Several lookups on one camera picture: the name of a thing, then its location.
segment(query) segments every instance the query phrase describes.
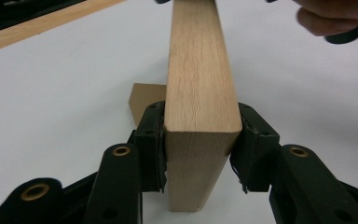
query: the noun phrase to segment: small wooden block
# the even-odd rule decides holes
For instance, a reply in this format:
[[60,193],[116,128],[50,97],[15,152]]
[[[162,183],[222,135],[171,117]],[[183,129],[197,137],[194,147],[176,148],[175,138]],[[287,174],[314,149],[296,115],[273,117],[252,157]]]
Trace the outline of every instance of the small wooden block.
[[166,85],[133,84],[129,103],[136,126],[138,126],[145,109],[149,105],[159,101],[165,101],[166,90]]

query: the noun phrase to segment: white table surface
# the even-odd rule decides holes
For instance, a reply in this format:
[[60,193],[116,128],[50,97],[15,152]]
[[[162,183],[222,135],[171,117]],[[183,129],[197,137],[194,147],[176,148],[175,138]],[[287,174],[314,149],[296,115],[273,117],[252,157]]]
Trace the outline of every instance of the white table surface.
[[[312,36],[293,1],[218,6],[239,101],[358,188],[358,40]],[[68,186],[127,140],[132,83],[166,82],[171,13],[129,0],[0,49],[0,204],[36,177]],[[147,193],[145,223],[274,223],[268,196],[245,195],[227,164],[202,211],[171,213]]]

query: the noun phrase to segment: wooden block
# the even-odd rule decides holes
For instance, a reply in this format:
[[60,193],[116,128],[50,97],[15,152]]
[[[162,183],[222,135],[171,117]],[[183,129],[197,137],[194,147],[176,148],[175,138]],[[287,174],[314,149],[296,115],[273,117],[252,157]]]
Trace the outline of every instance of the wooden block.
[[174,0],[165,106],[170,209],[205,205],[241,116],[214,0]]
[[49,29],[82,18],[106,7],[111,7],[122,1],[123,0],[87,0],[45,16],[6,28],[0,31],[0,49],[33,35],[40,35]]
[[135,125],[138,126],[145,109],[159,101],[165,101],[166,85],[134,83],[130,96],[130,108]]

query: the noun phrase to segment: finger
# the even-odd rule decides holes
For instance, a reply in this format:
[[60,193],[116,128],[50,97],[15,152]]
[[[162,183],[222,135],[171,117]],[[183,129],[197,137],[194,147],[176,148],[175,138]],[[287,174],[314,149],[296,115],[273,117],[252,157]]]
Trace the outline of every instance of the finger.
[[303,8],[325,18],[357,19],[358,0],[295,0]]
[[170,0],[156,0],[156,2],[159,3],[159,4],[164,4],[164,3],[167,3],[169,1]]
[[314,35],[342,34],[358,26],[358,20],[323,18],[304,8],[297,12],[297,20]]

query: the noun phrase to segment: brass insert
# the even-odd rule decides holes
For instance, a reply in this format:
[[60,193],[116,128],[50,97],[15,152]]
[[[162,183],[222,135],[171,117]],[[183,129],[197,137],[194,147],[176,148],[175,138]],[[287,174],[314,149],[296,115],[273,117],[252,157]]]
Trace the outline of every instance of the brass insert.
[[292,147],[290,148],[290,152],[298,157],[308,157],[308,152],[302,148]]
[[117,147],[113,149],[113,155],[115,156],[125,156],[130,153],[129,147]]
[[47,194],[49,189],[50,186],[45,183],[34,184],[21,194],[21,198],[26,202],[34,201]]

